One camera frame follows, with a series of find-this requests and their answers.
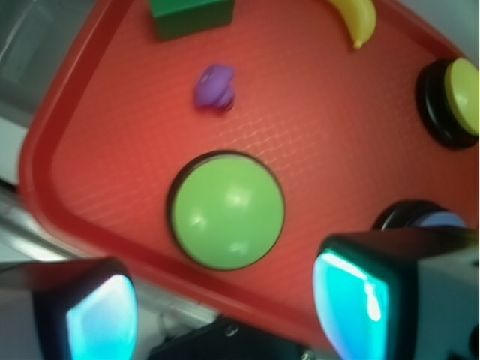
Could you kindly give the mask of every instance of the yellow button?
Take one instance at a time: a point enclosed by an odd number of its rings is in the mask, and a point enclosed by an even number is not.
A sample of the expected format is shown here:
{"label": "yellow button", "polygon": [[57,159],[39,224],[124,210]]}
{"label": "yellow button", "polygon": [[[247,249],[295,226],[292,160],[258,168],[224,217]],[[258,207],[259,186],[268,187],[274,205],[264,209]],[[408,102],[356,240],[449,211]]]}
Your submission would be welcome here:
{"label": "yellow button", "polygon": [[458,124],[469,134],[479,135],[479,70],[465,58],[453,61],[445,72],[448,105]]}

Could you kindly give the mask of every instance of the screw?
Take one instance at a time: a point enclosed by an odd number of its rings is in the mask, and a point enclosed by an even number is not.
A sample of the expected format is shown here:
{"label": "screw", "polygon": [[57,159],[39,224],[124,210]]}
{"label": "screw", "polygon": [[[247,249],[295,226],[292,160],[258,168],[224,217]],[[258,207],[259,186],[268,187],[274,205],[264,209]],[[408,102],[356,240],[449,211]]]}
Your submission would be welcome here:
{"label": "screw", "polygon": [[225,329],[226,336],[233,336],[237,333],[239,327],[237,325],[229,325],[228,328]]}
{"label": "screw", "polygon": [[315,360],[315,354],[312,350],[305,350],[303,354],[301,354],[301,360]]}

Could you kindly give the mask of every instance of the large green button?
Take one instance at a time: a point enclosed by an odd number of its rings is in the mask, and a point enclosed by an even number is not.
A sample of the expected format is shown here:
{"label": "large green button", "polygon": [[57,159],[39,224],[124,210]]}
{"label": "large green button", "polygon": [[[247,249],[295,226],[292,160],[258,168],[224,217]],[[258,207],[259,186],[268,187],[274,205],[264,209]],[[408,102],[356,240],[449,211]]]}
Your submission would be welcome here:
{"label": "large green button", "polygon": [[269,252],[281,233],[281,189],[272,174],[248,156],[210,157],[174,191],[172,230],[184,251],[204,266],[248,266]]}

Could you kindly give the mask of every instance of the toy banana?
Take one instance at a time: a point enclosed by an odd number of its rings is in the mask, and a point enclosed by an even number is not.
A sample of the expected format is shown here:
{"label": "toy banana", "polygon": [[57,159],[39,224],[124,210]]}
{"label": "toy banana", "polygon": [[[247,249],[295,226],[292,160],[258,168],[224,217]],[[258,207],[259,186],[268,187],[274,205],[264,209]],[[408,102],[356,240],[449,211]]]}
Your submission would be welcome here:
{"label": "toy banana", "polygon": [[377,12],[372,0],[328,0],[345,21],[353,40],[353,48],[360,49],[370,40],[377,24]]}

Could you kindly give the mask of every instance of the purple object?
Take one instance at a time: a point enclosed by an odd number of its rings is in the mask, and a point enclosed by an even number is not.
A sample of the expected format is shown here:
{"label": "purple object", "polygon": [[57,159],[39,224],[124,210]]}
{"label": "purple object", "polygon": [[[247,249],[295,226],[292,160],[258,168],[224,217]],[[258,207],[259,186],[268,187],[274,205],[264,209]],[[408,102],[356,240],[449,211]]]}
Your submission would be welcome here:
{"label": "purple object", "polygon": [[199,107],[217,107],[228,111],[233,108],[235,92],[230,81],[235,74],[231,66],[213,64],[206,68],[196,83],[195,103]]}

